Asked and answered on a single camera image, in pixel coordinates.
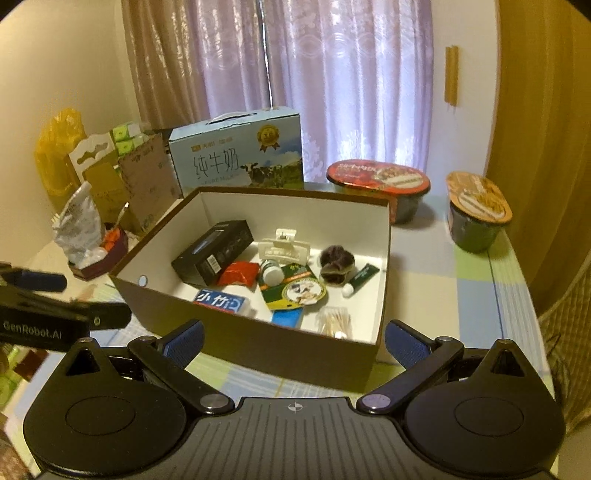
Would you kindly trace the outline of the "cotton swab bag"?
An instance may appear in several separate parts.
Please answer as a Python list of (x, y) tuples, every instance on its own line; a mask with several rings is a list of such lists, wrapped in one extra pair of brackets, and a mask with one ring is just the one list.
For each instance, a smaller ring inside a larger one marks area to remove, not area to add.
[(318, 311), (318, 333), (335, 339), (352, 339), (352, 322), (346, 307), (325, 306)]

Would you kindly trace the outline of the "green ointment tube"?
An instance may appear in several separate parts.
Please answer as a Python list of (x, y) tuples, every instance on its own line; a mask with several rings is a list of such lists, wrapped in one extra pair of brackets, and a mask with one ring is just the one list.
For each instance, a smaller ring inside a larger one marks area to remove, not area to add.
[(342, 287), (342, 297), (351, 298), (356, 291), (360, 290), (370, 279), (377, 275), (380, 269), (373, 264), (366, 264), (361, 270)]

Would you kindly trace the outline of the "dark brown scrunchie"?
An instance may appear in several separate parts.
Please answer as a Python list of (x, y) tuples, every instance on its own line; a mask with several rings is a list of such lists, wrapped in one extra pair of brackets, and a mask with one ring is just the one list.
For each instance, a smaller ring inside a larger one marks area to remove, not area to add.
[(342, 285), (353, 270), (356, 259), (353, 253), (342, 245), (331, 245), (322, 250), (318, 262), (321, 265), (321, 279), (327, 284)]

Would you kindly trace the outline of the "white hair claw clip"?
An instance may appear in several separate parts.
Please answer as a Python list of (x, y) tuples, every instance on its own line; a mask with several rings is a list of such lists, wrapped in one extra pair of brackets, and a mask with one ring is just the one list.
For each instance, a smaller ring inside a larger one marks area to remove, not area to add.
[(280, 264), (308, 264), (311, 245), (297, 239), (296, 229), (277, 228), (276, 236), (257, 243), (260, 260), (273, 260)]

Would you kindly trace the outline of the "brown cardboard sorting box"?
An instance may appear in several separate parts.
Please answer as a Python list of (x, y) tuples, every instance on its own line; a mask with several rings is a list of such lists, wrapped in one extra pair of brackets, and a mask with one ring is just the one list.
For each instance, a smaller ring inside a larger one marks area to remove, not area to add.
[[(276, 236), (277, 228), (297, 230), (311, 245), (308, 267), (327, 287), (317, 304), (298, 308), (294, 326), (273, 322), (259, 282), (252, 288), (212, 286), (249, 299), (249, 312), (225, 313), (195, 304), (200, 287), (180, 280), (171, 262), (218, 222), (245, 220), (254, 241)], [(342, 245), (356, 268), (370, 263), (380, 272), (351, 298), (321, 279), (322, 250)], [(386, 320), (391, 246), (386, 200), (325, 191), (203, 187), (172, 208), (111, 272), (111, 280), (138, 321), (163, 335), (184, 322), (204, 324), (204, 352), (259, 371), (304, 383), (356, 391), (366, 384), (377, 359)], [(322, 307), (346, 307), (352, 339), (318, 333)]]

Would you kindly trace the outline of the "white crumpled plastic bag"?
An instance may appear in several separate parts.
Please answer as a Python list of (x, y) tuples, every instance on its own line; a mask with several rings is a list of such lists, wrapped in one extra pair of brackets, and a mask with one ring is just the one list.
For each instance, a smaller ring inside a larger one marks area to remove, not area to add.
[(104, 226), (91, 188), (91, 184), (84, 181), (52, 224), (55, 243), (74, 264), (79, 264), (88, 252), (103, 242)]

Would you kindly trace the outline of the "dark red small tray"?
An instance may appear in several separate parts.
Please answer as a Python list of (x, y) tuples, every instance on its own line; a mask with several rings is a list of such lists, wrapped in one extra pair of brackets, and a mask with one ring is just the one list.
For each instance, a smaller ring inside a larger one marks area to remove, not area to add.
[(116, 226), (106, 232), (99, 247), (88, 252), (79, 264), (69, 262), (68, 267), (76, 278), (89, 281), (109, 273), (127, 252), (127, 234)]

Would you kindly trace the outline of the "blue tissue packet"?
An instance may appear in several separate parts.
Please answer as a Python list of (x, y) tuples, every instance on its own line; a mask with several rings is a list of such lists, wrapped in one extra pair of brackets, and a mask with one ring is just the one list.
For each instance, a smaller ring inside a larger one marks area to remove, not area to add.
[(195, 295), (193, 302), (207, 308), (235, 315), (249, 312), (249, 299), (223, 291), (202, 288)]

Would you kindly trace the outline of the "brown cardboard carton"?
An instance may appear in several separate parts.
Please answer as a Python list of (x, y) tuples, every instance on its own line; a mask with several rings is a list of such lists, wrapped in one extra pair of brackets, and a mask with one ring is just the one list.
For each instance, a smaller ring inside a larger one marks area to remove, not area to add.
[(94, 134), (79, 142), (69, 158), (79, 179), (90, 183), (101, 220), (120, 220), (125, 230), (138, 236), (148, 232), (181, 197), (159, 133), (123, 156), (108, 133)]

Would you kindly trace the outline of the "small white green jar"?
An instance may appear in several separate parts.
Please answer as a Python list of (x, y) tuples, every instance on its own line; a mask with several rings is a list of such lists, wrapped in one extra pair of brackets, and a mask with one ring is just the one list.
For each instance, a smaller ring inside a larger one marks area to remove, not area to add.
[(266, 259), (260, 263), (259, 277), (264, 285), (274, 287), (283, 282), (284, 273), (280, 263), (273, 259)]

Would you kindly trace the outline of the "quilted olive chair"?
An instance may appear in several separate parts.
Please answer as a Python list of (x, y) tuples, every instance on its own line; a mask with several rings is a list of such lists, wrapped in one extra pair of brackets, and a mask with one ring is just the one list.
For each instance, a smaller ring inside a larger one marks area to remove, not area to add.
[(540, 318), (555, 398), (572, 432), (590, 420), (590, 259)]

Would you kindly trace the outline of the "yellow plastic bag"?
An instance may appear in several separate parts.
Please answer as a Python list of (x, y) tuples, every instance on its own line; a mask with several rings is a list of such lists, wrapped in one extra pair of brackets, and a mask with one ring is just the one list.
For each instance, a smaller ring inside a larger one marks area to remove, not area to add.
[(69, 154), (86, 138), (81, 113), (73, 108), (61, 110), (41, 130), (34, 160), (56, 213), (61, 212), (81, 184)]

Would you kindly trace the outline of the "red lid noodle bowl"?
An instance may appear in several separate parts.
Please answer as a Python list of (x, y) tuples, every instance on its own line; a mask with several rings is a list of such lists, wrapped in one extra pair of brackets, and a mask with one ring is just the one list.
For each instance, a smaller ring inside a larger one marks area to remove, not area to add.
[(392, 224), (413, 220), (431, 181), (421, 170), (365, 159), (341, 160), (330, 165), (327, 179), (339, 191), (389, 201)]

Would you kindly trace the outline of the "green tissue packs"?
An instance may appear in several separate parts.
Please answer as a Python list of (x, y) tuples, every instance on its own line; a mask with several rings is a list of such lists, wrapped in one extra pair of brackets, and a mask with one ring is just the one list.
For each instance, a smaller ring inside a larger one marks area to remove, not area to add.
[(136, 122), (117, 125), (111, 129), (111, 137), (119, 157), (131, 153), (149, 139), (149, 135)]

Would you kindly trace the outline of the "purple window curtain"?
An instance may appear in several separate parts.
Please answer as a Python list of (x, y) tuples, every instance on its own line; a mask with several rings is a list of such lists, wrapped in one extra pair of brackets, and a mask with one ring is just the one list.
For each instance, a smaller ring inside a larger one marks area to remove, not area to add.
[(172, 129), (287, 106), (304, 177), (335, 161), (425, 169), (433, 96), (428, 1), (125, 1), (140, 118)]

